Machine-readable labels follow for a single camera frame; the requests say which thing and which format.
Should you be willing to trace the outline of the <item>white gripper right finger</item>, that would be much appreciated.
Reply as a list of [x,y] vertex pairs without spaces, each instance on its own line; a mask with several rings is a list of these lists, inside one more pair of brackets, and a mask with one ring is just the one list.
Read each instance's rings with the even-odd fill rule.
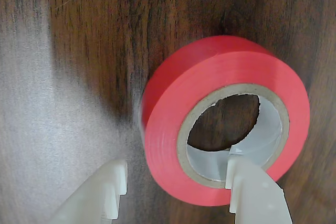
[[235,223],[292,223],[283,189],[259,166],[241,156],[227,163],[225,188]]

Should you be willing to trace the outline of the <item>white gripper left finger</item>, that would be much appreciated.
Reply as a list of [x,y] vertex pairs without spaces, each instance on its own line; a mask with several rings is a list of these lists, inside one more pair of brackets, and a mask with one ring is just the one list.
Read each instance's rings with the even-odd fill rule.
[[120,197],[127,193],[128,165],[111,160],[97,169],[57,209],[50,223],[104,223],[119,216]]

